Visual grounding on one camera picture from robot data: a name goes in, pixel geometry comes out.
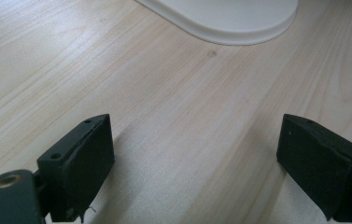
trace light wood surface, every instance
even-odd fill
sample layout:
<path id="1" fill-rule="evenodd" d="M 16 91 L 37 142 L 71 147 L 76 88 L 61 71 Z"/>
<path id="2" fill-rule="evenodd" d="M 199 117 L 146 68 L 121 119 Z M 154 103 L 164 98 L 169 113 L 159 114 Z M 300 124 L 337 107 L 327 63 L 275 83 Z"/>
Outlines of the light wood surface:
<path id="1" fill-rule="evenodd" d="M 352 0 L 244 47 L 133 0 L 0 0 L 0 174 L 104 113 L 117 161 L 86 223 L 327 223 L 275 152 L 284 113 L 352 141 Z"/>

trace wood grain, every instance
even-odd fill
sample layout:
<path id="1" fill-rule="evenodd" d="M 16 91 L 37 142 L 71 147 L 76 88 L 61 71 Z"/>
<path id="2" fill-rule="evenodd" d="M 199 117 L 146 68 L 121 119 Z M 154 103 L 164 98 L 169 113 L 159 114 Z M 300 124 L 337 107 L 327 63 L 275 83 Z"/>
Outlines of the wood grain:
<path id="1" fill-rule="evenodd" d="M 327 223 L 275 152 L 284 113 L 352 141 L 352 1 L 243 47 L 132 0 L 0 1 L 0 174 L 103 113 L 117 161 L 86 223 Z"/>

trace rounded white edge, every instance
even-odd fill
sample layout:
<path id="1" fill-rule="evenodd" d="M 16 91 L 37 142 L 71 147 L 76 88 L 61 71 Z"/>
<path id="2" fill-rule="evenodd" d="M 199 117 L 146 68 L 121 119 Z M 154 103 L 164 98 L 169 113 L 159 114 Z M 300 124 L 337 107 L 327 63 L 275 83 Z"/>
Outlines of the rounded white edge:
<path id="1" fill-rule="evenodd" d="M 201 25 L 195 21 L 183 17 L 171 8 L 152 0 L 135 0 L 141 5 L 151 9 L 155 13 L 161 15 L 169 22 L 175 24 L 180 29 L 194 35 L 202 40 L 220 45 L 254 45 L 271 40 L 283 34 L 292 24 L 297 13 L 297 8 L 278 24 L 261 30 L 252 32 L 228 32 L 213 29 Z"/>

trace white plastic base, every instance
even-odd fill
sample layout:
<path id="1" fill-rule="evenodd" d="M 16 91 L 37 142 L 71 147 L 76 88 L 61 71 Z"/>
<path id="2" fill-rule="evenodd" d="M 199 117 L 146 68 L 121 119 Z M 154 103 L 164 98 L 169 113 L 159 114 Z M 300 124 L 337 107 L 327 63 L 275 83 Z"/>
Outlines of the white plastic base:
<path id="1" fill-rule="evenodd" d="M 281 35 L 298 0 L 136 0 L 186 32 L 223 45 L 258 44 Z"/>

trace white object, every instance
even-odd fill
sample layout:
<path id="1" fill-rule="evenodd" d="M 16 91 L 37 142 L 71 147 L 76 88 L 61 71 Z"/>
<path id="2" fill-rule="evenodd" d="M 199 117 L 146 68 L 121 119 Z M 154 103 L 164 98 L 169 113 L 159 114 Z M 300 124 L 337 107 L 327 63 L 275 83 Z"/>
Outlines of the white object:
<path id="1" fill-rule="evenodd" d="M 251 45 L 281 35 L 298 0 L 136 0 L 186 32 L 223 45 Z"/>

